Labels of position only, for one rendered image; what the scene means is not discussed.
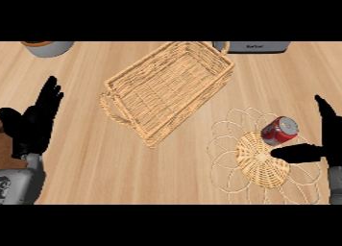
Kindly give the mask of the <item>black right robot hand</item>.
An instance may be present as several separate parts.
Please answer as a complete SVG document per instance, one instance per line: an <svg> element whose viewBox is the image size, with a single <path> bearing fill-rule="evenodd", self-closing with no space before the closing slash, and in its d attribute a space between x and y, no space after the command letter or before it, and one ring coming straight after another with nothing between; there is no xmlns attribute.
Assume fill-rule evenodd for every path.
<svg viewBox="0 0 342 246"><path fill-rule="evenodd" d="M329 166L342 166L342 116L320 95L316 95L323 118L323 145L298 144L278 148L272 156L288 163L316 162L326 158Z"/></svg>

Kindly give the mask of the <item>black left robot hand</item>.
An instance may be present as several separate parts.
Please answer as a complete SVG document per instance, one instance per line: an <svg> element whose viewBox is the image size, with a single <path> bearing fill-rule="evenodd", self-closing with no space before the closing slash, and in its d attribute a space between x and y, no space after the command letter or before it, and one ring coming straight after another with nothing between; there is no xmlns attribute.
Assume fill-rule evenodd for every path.
<svg viewBox="0 0 342 246"><path fill-rule="evenodd" d="M14 139L12 157L15 159L48 151L62 97L58 78L52 76L42 88L36 104L24 113L12 108L0 109L3 131Z"/></svg>

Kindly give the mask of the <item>red can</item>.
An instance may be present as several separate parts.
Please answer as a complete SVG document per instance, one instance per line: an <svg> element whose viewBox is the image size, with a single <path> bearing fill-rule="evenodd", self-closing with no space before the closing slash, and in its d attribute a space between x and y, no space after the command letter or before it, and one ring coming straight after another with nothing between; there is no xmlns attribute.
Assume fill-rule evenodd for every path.
<svg viewBox="0 0 342 246"><path fill-rule="evenodd" d="M261 137L266 143L278 146L298 136L298 124L286 116L280 116L263 129Z"/></svg>

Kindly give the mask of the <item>round wicker placemat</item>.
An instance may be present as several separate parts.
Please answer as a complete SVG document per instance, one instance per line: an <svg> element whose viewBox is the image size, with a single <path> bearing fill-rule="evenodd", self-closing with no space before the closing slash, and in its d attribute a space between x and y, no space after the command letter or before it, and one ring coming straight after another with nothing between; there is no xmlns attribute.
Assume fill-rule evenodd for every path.
<svg viewBox="0 0 342 246"><path fill-rule="evenodd" d="M255 108L232 109L211 126L210 180L230 204L317 205L323 168L319 161L289 164L272 157L261 137L263 128L278 119Z"/></svg>

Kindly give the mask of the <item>rectangular wicker basket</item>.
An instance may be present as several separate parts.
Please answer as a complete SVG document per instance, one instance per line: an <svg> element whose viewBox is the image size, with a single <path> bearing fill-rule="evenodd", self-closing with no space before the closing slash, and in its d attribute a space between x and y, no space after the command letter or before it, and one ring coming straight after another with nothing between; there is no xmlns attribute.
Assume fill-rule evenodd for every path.
<svg viewBox="0 0 342 246"><path fill-rule="evenodd" d="M154 148L227 85L230 45L171 41L105 81L99 104Z"/></svg>

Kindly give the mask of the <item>grey round pot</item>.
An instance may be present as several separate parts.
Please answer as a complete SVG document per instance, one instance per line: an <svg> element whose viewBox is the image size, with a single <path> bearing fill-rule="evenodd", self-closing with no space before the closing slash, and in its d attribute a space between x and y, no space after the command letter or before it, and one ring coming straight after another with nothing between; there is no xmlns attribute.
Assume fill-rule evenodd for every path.
<svg viewBox="0 0 342 246"><path fill-rule="evenodd" d="M24 41L23 45L36 57L54 58L71 49L74 41Z"/></svg>

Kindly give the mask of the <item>grey appliance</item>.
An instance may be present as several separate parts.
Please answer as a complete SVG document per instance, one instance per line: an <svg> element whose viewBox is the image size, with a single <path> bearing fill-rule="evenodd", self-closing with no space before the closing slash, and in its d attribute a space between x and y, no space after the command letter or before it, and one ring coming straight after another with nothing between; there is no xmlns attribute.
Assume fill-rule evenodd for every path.
<svg viewBox="0 0 342 246"><path fill-rule="evenodd" d="M230 54L275 54L283 53L289 41L232 41Z"/></svg>

